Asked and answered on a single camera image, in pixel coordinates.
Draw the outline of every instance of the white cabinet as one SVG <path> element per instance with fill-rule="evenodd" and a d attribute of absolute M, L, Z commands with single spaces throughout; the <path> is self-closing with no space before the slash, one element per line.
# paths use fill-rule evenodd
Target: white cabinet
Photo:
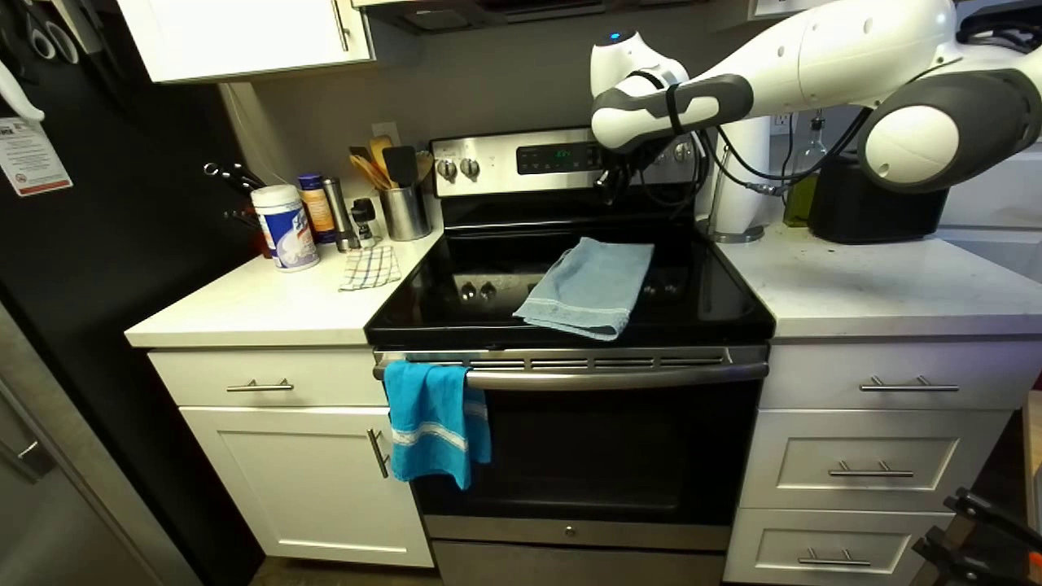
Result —
<path fill-rule="evenodd" d="M 148 352 L 268 556 L 433 565 L 369 347 Z"/>
<path fill-rule="evenodd" d="M 726 580 L 909 583 L 1037 369 L 1035 338 L 776 344 Z"/>
<path fill-rule="evenodd" d="M 429 565 L 412 494 L 386 477 L 386 407 L 181 412 L 268 556 Z"/>
<path fill-rule="evenodd" d="M 153 81 L 376 61 L 374 23 L 350 0 L 116 4 Z"/>
<path fill-rule="evenodd" d="M 739 511 L 729 545 L 732 583 L 893 583 L 909 586 L 919 571 L 912 543 L 945 526 L 952 511 L 933 513 L 796 513 Z"/>

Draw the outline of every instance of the black refrigerator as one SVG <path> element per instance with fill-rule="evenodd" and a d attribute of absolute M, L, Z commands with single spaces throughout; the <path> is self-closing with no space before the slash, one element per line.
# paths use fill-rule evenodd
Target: black refrigerator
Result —
<path fill-rule="evenodd" d="M 99 15 L 116 91 L 86 61 L 25 53 L 23 18 L 0 4 L 2 61 L 46 110 L 76 183 L 19 197 L 0 178 L 0 298 L 199 580 L 249 583 L 257 541 L 124 340 L 128 324 L 255 252 L 255 226 L 224 219 L 237 195 L 199 171 L 206 159 L 237 159 L 237 143 L 215 85 L 148 85 L 121 14 Z"/>

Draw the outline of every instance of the drawer handle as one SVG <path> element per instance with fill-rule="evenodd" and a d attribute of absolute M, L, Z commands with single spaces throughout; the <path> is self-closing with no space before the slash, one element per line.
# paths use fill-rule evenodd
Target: drawer handle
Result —
<path fill-rule="evenodd" d="M 829 477 L 915 477 L 909 467 L 887 467 L 887 461 L 880 466 L 849 466 L 849 461 L 836 461 L 827 467 Z"/>
<path fill-rule="evenodd" d="M 290 376 L 276 379 L 276 383 L 257 383 L 255 376 L 248 383 L 232 383 L 229 395 L 290 395 L 292 383 Z"/>
<path fill-rule="evenodd" d="M 859 383 L 861 395 L 958 395 L 952 383 L 937 383 L 932 376 L 915 376 L 915 379 L 882 379 L 869 376 Z"/>
<path fill-rule="evenodd" d="M 805 550 L 796 556 L 801 565 L 872 565 L 869 561 L 859 561 L 854 550 Z"/>

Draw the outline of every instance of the wall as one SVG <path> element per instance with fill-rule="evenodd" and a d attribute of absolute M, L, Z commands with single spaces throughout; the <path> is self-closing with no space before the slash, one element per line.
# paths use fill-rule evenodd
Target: wall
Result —
<path fill-rule="evenodd" d="M 221 91 L 248 161 L 263 178 L 292 178 L 301 169 L 346 174 L 346 151 L 371 136 L 371 120 L 397 120 L 403 143 L 587 124 L 590 45 L 618 27 L 642 30 L 653 49 L 691 70 L 745 40 L 712 30 L 711 5 L 673 5 L 408 36 L 408 56 L 376 70 L 257 79 Z"/>

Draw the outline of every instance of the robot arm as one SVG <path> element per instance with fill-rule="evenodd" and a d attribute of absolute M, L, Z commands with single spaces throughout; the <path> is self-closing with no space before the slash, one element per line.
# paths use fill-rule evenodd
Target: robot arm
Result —
<path fill-rule="evenodd" d="M 1042 53 L 953 42 L 952 0 L 834 0 L 805 8 L 688 79 L 642 36 L 591 49 L 591 136 L 631 151 L 680 129 L 861 105 L 867 171 L 937 188 L 983 171 L 1042 129 Z"/>

